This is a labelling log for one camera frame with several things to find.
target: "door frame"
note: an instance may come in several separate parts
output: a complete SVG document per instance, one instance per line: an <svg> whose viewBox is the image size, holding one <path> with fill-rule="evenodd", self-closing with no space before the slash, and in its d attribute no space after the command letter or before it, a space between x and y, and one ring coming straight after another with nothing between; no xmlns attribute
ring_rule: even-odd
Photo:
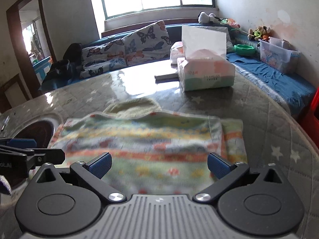
<svg viewBox="0 0 319 239"><path fill-rule="evenodd" d="M33 98L41 95L38 91L40 87L39 80L34 72L29 55L26 51L26 47L22 36L22 27L20 22L19 10L29 3L31 0L18 0L7 10L7 21L9 27L9 34L14 50L14 54L17 58L17 62L22 73L23 79L31 93ZM50 50L50 54L53 62L56 62L56 57L50 40L49 32L47 30L47 24L44 17L42 0L39 0L39 11L41 21L43 25L44 34L47 40L47 45Z"/></svg>

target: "doorway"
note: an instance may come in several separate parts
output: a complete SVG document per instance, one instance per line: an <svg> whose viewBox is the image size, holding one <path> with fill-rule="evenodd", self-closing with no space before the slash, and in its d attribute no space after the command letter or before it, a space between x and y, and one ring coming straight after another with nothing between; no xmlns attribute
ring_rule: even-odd
<svg viewBox="0 0 319 239"><path fill-rule="evenodd" d="M33 98L56 62L42 0L18 0L7 10L9 33L24 81Z"/></svg>

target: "plush toy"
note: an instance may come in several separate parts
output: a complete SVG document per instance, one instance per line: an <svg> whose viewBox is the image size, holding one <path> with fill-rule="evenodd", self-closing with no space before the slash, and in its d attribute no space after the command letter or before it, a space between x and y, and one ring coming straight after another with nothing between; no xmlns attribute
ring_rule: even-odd
<svg viewBox="0 0 319 239"><path fill-rule="evenodd" d="M269 42L269 38L270 38L270 35L269 35L269 34L264 34L264 35L262 36L262 40L263 40L263 41L266 41L266 42Z"/></svg>
<svg viewBox="0 0 319 239"><path fill-rule="evenodd" d="M216 15L213 13L207 15L206 12L201 12L198 16L198 23L200 24L208 24L210 22L220 23L220 21L221 20L218 17L216 17Z"/></svg>
<svg viewBox="0 0 319 239"><path fill-rule="evenodd" d="M240 25L232 18L222 20L221 24L228 24L229 26L231 26L233 28L240 28Z"/></svg>
<svg viewBox="0 0 319 239"><path fill-rule="evenodd" d="M256 29L255 31L252 30L251 28L248 31L248 39L249 40L255 40L255 41L259 41L260 39L263 39L263 35L265 35L265 39L269 39L269 33L270 33L271 29L270 27L266 27L266 26L258 26L258 29Z"/></svg>

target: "table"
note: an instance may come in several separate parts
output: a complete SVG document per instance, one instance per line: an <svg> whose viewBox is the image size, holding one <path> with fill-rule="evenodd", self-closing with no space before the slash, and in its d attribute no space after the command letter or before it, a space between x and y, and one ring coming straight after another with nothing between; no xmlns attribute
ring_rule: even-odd
<svg viewBox="0 0 319 239"><path fill-rule="evenodd" d="M0 123L10 115L4 135L9 137L23 120L38 115L55 113L66 121L69 117L78 118L93 111L103 111L110 101L144 96L155 99L163 109L170 111L242 119L249 165L262 167L275 163L280 167L305 207L304 220L297 235L317 237L318 148L296 121L238 73L232 87L184 93L177 81L155 83L154 75L170 71L169 60L165 60L113 71L55 90L2 114ZM6 222L1 220L0 231L5 225Z"/></svg>

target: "butterfly pillow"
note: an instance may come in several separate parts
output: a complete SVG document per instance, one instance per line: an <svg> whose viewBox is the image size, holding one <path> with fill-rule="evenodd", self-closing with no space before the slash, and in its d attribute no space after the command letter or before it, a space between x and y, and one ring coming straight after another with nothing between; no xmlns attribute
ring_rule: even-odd
<svg viewBox="0 0 319 239"><path fill-rule="evenodd" d="M127 67L127 65L124 58L113 58L109 61L96 60L90 66L83 67L80 73L80 79L89 78L125 67Z"/></svg>
<svg viewBox="0 0 319 239"><path fill-rule="evenodd" d="M113 58L125 59L124 42L116 39L106 44L82 49L82 66L89 67L97 61L109 61Z"/></svg>
<svg viewBox="0 0 319 239"><path fill-rule="evenodd" d="M123 38L128 66L169 58L172 43L164 21L158 21Z"/></svg>

